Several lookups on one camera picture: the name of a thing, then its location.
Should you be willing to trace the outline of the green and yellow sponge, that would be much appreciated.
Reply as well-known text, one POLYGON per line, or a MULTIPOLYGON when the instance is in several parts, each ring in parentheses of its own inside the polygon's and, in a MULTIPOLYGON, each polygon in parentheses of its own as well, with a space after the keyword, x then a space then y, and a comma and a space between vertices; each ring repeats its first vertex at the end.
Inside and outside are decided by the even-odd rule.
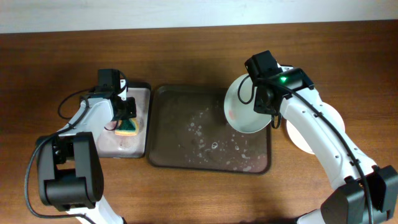
POLYGON ((114 132, 118 136, 136 136, 139 132, 139 123, 136 118, 120 120, 114 132))

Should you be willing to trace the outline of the pale green plate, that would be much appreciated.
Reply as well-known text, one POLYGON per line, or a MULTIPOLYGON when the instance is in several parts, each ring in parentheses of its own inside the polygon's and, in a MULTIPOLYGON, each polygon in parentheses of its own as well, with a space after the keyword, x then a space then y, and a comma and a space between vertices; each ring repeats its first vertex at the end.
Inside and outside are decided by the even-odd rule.
POLYGON ((238 89, 242 81, 247 78, 240 89, 239 95, 245 102, 249 101, 252 93, 252 81, 248 74, 241 75, 228 88, 224 98, 224 115, 229 125, 240 133, 251 134, 264 129, 271 121, 271 115, 254 111, 254 100, 250 104, 243 104, 238 98, 238 89))

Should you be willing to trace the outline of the pink plate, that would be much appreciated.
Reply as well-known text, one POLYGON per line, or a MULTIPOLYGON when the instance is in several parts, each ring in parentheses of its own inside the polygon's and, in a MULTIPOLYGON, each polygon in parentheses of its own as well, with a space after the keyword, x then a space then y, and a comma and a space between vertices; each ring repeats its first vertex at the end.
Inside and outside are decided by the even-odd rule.
MULTIPOLYGON (((345 131, 345 124, 343 121, 343 118, 339 114, 339 112, 334 109, 331 105, 327 103, 323 103, 322 106, 326 108, 329 111, 329 114, 331 115, 331 118, 335 121, 335 123, 338 125, 340 129, 345 131)), ((302 151, 313 154, 313 151, 311 147, 308 145, 306 140, 303 138, 303 136, 299 133, 299 131, 295 128, 293 124, 291 124, 290 121, 286 121, 286 130, 288 137, 290 140, 302 151)))

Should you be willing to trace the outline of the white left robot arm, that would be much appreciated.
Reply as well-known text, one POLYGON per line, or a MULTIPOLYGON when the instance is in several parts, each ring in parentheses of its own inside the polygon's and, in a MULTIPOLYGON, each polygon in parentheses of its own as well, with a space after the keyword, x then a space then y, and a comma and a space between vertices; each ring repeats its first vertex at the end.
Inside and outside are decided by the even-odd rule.
POLYGON ((59 131, 41 136, 30 163, 37 164, 39 197, 58 215, 47 219, 77 218, 81 223, 125 223, 106 201, 104 177, 96 141, 110 122, 113 130, 136 117, 134 98, 127 98, 123 72, 98 70, 98 84, 80 92, 80 108, 59 131))

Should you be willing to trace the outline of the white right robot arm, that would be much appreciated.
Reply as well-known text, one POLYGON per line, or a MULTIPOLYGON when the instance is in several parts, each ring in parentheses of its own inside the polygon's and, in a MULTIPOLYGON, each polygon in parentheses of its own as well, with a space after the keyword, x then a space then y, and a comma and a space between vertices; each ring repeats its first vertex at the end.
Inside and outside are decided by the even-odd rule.
POLYGON ((332 121, 301 68, 283 70, 269 51, 244 63, 253 83, 254 111, 290 122, 324 168, 333 193, 295 223, 382 223, 393 218, 397 171, 379 167, 332 121))

